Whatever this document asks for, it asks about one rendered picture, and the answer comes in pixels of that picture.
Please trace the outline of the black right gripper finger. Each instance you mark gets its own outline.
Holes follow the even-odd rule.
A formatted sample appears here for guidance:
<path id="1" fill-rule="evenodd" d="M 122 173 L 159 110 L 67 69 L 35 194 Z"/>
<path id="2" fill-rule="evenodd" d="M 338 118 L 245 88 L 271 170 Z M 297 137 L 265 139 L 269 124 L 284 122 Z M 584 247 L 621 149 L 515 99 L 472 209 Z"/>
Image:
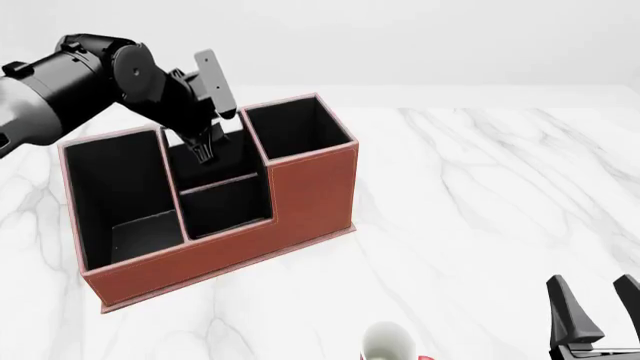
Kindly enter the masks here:
<path id="1" fill-rule="evenodd" d="M 640 340 L 640 283 L 631 275 L 622 275 L 613 284 Z"/>
<path id="2" fill-rule="evenodd" d="M 546 282 L 551 307 L 551 344 L 593 344 L 604 338 L 561 275 Z"/>

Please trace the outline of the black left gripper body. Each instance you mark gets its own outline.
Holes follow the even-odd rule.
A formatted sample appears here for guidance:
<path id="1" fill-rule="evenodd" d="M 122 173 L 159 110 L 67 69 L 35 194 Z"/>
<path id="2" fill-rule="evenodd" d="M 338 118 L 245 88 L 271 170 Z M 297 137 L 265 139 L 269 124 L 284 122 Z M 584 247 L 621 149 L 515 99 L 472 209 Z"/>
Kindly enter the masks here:
<path id="1" fill-rule="evenodd" d="M 219 160 L 218 151 L 230 143 L 221 123 L 214 121 L 199 133 L 174 130 L 189 151 L 201 165 L 209 165 Z"/>

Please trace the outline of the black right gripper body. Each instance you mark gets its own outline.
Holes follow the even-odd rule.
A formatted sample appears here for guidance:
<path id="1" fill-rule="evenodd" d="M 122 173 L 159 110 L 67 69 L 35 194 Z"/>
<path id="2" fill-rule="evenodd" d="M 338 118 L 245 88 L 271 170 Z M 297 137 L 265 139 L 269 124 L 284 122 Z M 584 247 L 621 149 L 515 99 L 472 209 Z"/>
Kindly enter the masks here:
<path id="1" fill-rule="evenodd" d="M 640 360 L 640 348 L 595 348 L 593 340 L 550 340 L 551 360 Z"/>

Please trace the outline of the red-brown desk caddy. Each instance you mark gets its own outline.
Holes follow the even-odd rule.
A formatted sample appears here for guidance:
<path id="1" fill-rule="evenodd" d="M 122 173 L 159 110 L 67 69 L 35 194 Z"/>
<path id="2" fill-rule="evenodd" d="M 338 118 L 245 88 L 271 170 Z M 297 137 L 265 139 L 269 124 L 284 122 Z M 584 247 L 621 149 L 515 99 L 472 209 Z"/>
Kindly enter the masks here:
<path id="1" fill-rule="evenodd" d="M 78 269 L 103 312 L 354 230 L 358 141 L 319 95 L 238 116 L 209 166 L 153 125 L 59 147 Z"/>

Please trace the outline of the white and red mug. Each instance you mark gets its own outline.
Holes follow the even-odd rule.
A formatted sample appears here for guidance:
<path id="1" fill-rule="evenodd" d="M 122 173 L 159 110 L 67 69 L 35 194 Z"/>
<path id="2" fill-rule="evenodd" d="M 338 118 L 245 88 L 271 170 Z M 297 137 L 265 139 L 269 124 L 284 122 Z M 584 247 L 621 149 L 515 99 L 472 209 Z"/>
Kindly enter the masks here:
<path id="1" fill-rule="evenodd" d="M 398 323 L 379 321 L 364 331 L 359 360 L 436 360 L 421 350 L 411 333 Z"/>

